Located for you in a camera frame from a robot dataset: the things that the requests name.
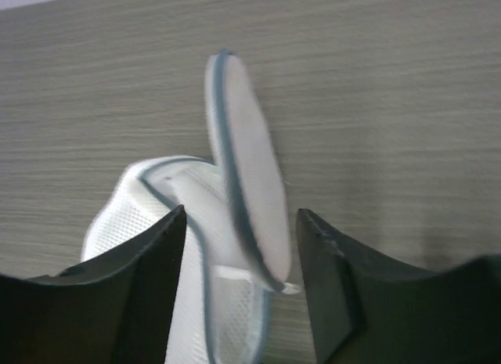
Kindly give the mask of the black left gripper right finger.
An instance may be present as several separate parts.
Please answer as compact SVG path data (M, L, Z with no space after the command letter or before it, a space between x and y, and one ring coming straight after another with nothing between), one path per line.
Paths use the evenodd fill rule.
M436 272L297 213L297 244L320 363L497 363L500 257Z

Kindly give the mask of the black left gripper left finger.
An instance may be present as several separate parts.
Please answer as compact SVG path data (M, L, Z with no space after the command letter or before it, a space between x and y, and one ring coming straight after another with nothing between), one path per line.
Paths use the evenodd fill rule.
M162 363L186 238L176 207L54 276L1 278L4 363Z

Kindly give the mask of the white mesh laundry bag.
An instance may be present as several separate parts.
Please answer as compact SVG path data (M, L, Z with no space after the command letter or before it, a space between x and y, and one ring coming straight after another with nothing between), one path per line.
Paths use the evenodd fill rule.
M168 363L257 363L274 293L297 294L287 199L265 115L245 63L209 58L204 101L212 158L129 165L85 235L82 260L148 229L178 205L187 216Z

